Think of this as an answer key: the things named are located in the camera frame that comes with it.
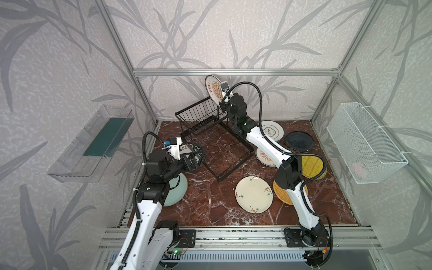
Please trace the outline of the white plate dark lettered rim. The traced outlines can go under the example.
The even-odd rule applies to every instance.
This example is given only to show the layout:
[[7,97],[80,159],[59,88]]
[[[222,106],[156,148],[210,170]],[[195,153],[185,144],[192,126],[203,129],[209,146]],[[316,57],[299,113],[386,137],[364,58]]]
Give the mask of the white plate dark lettered rim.
[[205,159],[205,152],[199,145],[188,145],[188,144],[182,145],[180,155],[181,154],[188,154],[188,153],[199,154],[201,156],[201,165],[203,164],[204,159]]

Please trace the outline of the mint green flower plate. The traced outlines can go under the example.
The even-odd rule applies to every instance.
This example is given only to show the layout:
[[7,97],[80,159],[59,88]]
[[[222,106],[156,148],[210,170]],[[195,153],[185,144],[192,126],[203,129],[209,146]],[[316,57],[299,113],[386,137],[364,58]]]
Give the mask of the mint green flower plate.
[[187,178],[183,173],[169,181],[170,190],[165,199],[164,207],[170,207],[182,200],[188,188]]

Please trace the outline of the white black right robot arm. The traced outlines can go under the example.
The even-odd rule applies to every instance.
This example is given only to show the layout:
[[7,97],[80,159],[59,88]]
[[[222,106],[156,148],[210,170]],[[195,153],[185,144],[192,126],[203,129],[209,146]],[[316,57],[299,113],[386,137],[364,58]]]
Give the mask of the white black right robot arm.
[[307,184],[321,177],[327,169],[325,159],[316,155],[323,162],[323,168],[312,178],[303,179],[302,157],[306,153],[292,153],[269,138],[263,131],[262,117],[255,121],[247,115],[247,104],[244,98],[234,89],[243,85],[243,82],[230,87],[227,82],[220,84],[222,101],[220,108],[227,112],[234,132],[261,149],[277,168],[276,183],[290,196],[297,212],[300,223],[300,240],[311,248],[317,246],[321,240],[325,240],[324,250],[310,250],[303,255],[307,265],[311,269],[319,269],[329,261],[333,252],[334,237],[329,215],[326,212],[316,213],[309,201],[304,188]]

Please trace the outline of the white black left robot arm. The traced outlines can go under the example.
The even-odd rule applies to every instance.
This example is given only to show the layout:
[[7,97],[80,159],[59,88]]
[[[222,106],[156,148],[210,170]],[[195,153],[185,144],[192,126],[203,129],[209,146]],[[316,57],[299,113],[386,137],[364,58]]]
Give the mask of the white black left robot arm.
[[144,173],[133,190],[135,217],[125,242],[111,266],[113,270],[154,270],[171,246],[180,241],[177,221],[158,222],[169,192],[169,182],[200,168],[205,151],[180,137],[163,141],[153,132],[142,138]]

